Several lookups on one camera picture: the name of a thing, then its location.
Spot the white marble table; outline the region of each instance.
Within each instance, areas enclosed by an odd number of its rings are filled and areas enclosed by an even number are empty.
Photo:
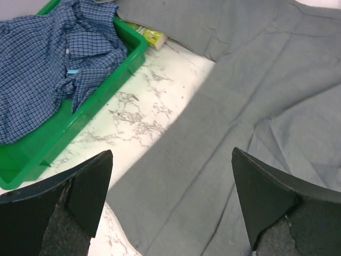
[[[110,186],[132,166],[175,121],[214,63],[173,41],[159,51],[148,49],[146,62],[108,101],[40,177],[46,179],[111,149]],[[32,182],[25,182],[21,187]],[[89,256],[138,255],[106,204]]]

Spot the green plastic bin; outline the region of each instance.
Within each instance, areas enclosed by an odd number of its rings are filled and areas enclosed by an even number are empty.
[[[59,3],[52,0],[39,12],[47,14]],[[105,103],[144,63],[145,38],[117,17],[116,33],[128,48],[126,60],[72,115],[71,101],[63,101],[59,111],[35,131],[16,143],[0,146],[0,187],[6,190],[24,181],[36,180]]]

